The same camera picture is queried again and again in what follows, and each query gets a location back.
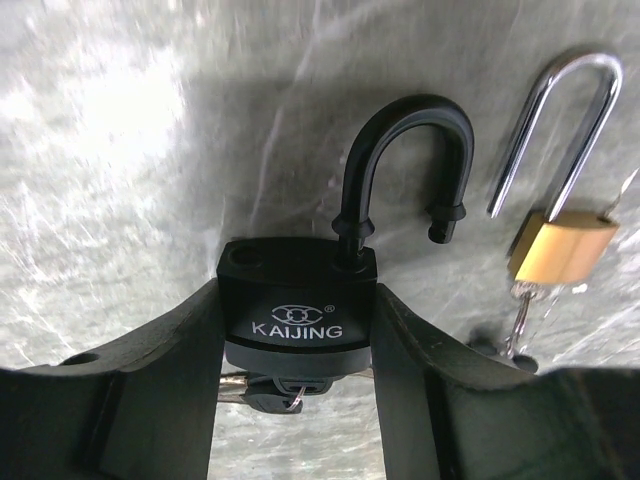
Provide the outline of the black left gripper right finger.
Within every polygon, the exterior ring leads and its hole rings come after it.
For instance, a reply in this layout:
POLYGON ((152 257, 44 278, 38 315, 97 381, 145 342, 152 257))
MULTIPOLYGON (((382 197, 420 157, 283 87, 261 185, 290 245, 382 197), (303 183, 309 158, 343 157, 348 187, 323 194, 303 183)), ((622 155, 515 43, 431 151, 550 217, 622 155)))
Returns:
POLYGON ((486 357, 379 285, 372 367, 390 479, 635 479, 639 373, 535 375, 486 357))

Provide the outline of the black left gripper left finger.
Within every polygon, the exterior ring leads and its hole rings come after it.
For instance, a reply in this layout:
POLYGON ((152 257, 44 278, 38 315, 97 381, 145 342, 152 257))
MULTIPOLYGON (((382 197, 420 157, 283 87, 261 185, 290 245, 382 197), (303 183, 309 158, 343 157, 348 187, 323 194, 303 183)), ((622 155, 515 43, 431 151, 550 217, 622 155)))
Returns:
POLYGON ((225 328, 215 281, 58 365, 1 373, 5 479, 203 479, 225 328))

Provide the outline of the black-headed keys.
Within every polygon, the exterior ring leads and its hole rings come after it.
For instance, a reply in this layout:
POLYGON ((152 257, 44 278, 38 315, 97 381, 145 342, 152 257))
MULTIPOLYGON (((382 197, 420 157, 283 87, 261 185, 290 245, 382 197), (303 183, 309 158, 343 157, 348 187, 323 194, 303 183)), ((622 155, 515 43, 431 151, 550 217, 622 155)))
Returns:
POLYGON ((373 379, 373 371, 369 368, 325 378, 274 377, 246 371, 225 373, 219 382, 218 402, 246 405, 272 415, 300 414, 305 397, 325 395, 335 382, 351 377, 373 379))

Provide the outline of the black-headed key bunch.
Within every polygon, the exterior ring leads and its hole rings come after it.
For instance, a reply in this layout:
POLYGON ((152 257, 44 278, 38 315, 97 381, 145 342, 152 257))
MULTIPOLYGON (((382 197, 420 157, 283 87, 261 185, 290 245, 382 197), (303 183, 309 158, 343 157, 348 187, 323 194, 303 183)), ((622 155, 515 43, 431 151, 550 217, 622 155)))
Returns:
POLYGON ((603 257, 620 225, 610 208, 566 207, 577 181, 566 179, 548 205, 529 213, 509 252, 511 294, 518 301, 513 323, 499 340, 486 330, 472 332, 467 345, 476 352, 525 372, 538 362, 518 348, 527 327, 531 304, 552 286, 586 280, 603 257))

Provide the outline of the black Kaijing padlock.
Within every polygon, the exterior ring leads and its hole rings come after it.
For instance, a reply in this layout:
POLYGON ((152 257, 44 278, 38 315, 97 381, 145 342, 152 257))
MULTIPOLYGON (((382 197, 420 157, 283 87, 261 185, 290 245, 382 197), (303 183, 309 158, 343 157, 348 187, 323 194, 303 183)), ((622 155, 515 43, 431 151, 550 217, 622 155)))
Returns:
POLYGON ((429 239, 451 241, 466 215, 474 132, 454 101, 418 94, 379 110, 356 136, 345 165, 337 239, 260 237, 227 243, 217 265, 227 360, 269 377, 303 381, 366 369, 377 297, 376 254, 365 240, 376 166, 401 134, 434 127, 444 166, 427 208, 429 239))

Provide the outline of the brass padlock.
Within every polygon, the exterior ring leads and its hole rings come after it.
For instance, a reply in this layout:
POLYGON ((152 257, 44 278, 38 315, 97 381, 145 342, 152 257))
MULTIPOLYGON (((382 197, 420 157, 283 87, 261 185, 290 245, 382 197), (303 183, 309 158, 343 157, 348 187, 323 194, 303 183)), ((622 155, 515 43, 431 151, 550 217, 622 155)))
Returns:
POLYGON ((543 68, 531 87, 503 157, 503 170, 487 213, 496 218, 506 201, 531 136, 553 88, 580 69, 600 74, 600 87, 583 118, 579 135, 568 149, 562 181, 550 204, 532 212, 512 249, 508 270, 517 282, 570 284, 586 279, 619 229, 619 224, 595 211, 566 211, 564 206, 617 103, 623 85, 619 57, 597 47, 569 50, 543 68))

